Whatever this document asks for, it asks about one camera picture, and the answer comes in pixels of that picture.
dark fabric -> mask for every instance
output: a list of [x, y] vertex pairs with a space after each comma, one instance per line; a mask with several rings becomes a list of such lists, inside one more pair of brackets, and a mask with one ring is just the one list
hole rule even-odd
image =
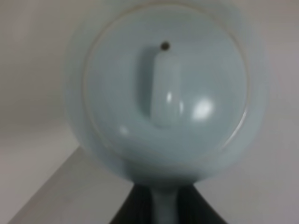
[[[180, 224], [227, 224], [194, 186], [179, 190], [177, 204]], [[149, 188], [135, 185], [110, 224], [152, 224], [151, 206]]]

light blue object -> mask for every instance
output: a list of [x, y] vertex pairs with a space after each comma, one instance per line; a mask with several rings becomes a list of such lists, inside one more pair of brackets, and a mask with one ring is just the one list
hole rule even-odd
[[64, 101], [82, 147], [118, 175], [192, 184], [257, 134], [266, 72], [259, 40], [229, 3], [108, 0], [69, 45]]

round lid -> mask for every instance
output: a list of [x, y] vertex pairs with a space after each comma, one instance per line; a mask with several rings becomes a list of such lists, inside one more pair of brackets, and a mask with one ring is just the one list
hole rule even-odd
[[230, 147], [248, 122], [248, 67], [238, 38], [204, 8], [131, 7], [101, 27], [78, 86], [67, 86], [82, 110], [74, 119], [92, 132], [81, 143], [143, 168], [190, 167]]

